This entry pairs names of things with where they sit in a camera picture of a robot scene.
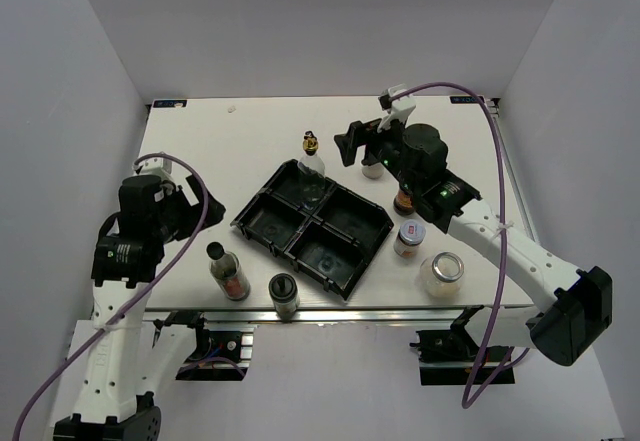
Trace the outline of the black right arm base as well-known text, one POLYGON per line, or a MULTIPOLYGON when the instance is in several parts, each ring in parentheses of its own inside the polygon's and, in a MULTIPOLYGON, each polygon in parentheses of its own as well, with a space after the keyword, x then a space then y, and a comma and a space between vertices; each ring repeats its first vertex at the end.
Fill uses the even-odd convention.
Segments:
MULTIPOLYGON (((417 355, 422 386, 464 386, 471 374, 479 346, 457 326, 416 331, 409 349, 417 355)), ((481 385, 507 354, 505 347, 487 348, 474 385, 481 385)), ((513 368, 503 368, 491 384, 513 385, 513 368)))

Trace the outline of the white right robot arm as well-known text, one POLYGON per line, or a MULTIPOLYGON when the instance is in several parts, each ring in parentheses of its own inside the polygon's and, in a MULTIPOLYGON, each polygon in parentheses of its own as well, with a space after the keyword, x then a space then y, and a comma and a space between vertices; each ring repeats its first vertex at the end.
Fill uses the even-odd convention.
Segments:
POLYGON ((487 201, 447 168, 448 147, 427 124, 394 120, 381 130, 377 121, 355 121, 334 141, 344 165, 359 147, 380 163, 411 197, 416 213, 464 243, 506 275, 531 299, 529 308, 502 308, 488 338, 468 324, 451 335, 453 351, 472 360, 488 346, 538 350, 561 366, 572 365, 612 321, 613 283, 599 267, 588 271, 566 262, 515 227, 500 222, 487 201))

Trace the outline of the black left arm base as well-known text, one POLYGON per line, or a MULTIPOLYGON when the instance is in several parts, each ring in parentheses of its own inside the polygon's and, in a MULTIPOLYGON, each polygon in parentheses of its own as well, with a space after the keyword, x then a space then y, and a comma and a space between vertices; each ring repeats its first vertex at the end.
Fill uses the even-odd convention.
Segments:
POLYGON ((155 319, 154 344, 170 326, 186 326, 195 335, 195 349, 179 368, 179 381, 242 381, 248 371, 249 357, 243 353, 249 345, 247 332, 217 329, 208 325, 203 312, 172 311, 165 319, 155 319))

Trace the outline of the clear glass oil bottle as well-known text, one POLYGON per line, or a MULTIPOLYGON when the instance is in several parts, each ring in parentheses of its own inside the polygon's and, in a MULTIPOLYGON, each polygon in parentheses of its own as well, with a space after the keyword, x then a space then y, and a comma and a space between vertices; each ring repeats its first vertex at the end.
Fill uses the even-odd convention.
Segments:
POLYGON ((304 155, 298 160, 298 183, 302 205, 315 209, 326 191, 325 164, 318 154, 319 142, 312 131, 303 135, 304 155))

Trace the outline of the red-label black-cap bottle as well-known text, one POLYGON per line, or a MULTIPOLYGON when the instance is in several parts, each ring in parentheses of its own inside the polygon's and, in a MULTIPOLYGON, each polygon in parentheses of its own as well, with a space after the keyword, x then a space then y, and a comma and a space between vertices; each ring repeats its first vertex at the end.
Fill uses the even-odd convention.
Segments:
POLYGON ((224 295, 232 301, 241 301, 250 294, 250 283, 237 256, 226 251, 219 242, 211 242, 206 247, 209 257, 209 271, 224 295))

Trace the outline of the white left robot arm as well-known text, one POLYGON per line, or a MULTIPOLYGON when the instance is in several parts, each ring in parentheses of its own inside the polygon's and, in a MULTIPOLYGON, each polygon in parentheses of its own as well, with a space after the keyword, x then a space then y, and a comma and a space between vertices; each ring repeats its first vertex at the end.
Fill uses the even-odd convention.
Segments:
POLYGON ((165 246, 189 246, 200 231, 219 224, 224 206, 195 175, 187 178, 197 202, 169 176, 126 178, 119 210, 101 227, 91 270, 93 328, 99 339, 71 414, 54 425, 56 440, 156 440, 162 415, 156 399, 186 358, 199 360, 211 335, 195 314, 173 315, 144 363, 138 361, 149 286, 156 279, 165 246))

